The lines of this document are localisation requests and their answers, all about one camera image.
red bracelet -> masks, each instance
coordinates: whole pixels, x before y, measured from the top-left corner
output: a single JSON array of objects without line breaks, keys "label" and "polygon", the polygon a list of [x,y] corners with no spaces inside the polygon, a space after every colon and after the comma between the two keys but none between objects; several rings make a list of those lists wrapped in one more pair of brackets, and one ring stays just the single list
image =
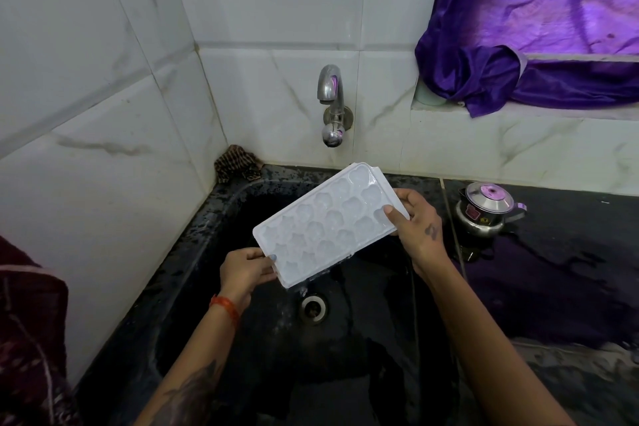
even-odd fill
[{"label": "red bracelet", "polygon": [[233,326],[235,327],[235,330],[238,329],[238,326],[240,326],[240,314],[238,313],[238,310],[235,308],[235,305],[233,304],[233,302],[231,300],[229,300],[226,296],[218,296],[213,295],[213,298],[211,299],[211,303],[208,304],[208,307],[211,308],[213,305],[220,305],[221,307],[224,307],[224,309],[228,312],[229,317],[231,317],[231,321],[233,322]]}]

maroon cloth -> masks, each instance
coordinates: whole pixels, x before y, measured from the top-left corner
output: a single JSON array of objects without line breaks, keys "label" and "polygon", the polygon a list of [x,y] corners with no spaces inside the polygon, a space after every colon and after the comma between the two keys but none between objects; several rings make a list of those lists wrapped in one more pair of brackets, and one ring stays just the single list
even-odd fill
[{"label": "maroon cloth", "polygon": [[0,425],[79,425],[66,380],[67,285],[0,236]]}]

hand tattoo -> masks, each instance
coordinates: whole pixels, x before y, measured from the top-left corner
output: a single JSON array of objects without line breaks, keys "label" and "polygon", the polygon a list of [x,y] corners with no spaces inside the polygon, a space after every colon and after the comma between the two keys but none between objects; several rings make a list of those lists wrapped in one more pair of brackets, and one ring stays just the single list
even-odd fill
[{"label": "hand tattoo", "polygon": [[213,396],[222,367],[213,361],[194,372],[179,389],[166,393],[167,402],[153,417],[151,426],[197,426],[207,424],[215,408]]},{"label": "hand tattoo", "polygon": [[439,228],[437,226],[433,226],[432,224],[428,224],[428,227],[424,230],[427,236],[430,236],[434,241],[437,239],[437,233],[439,233]]}]

faucet knob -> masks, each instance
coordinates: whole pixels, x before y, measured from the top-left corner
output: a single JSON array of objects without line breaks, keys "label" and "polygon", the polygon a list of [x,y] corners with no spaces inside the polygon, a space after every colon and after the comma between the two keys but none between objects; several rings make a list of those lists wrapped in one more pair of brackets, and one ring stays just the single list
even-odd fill
[{"label": "faucet knob", "polygon": [[339,147],[344,138],[345,131],[343,124],[331,122],[324,125],[321,131],[321,139],[324,140],[324,144],[329,148]]}]

curtain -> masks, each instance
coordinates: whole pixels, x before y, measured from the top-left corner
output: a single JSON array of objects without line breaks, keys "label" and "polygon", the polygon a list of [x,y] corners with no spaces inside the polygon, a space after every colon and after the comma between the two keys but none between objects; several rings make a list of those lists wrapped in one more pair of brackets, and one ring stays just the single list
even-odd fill
[{"label": "curtain", "polygon": [[470,115],[639,102],[639,0],[435,0],[424,83]]}]

